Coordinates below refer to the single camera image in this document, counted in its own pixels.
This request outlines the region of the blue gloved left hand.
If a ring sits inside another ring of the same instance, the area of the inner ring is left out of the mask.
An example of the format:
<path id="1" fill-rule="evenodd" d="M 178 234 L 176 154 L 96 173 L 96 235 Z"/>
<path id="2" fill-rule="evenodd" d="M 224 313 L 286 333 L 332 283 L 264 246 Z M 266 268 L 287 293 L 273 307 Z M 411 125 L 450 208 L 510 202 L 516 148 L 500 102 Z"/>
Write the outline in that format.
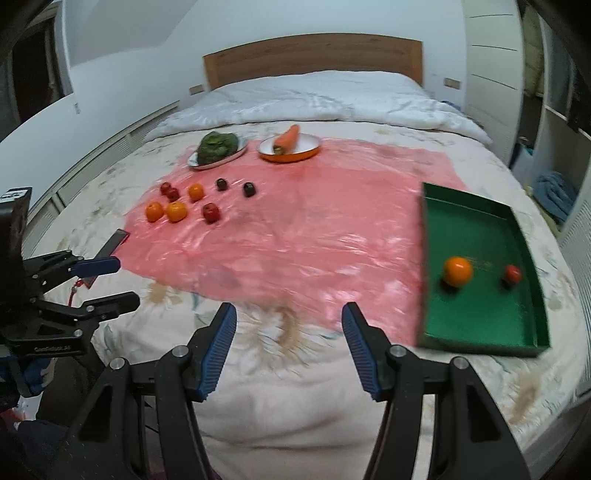
<path id="1" fill-rule="evenodd" d="M 40 357 L 1 359 L 1 401 L 14 404 L 39 395 L 53 380 L 54 360 Z"/>

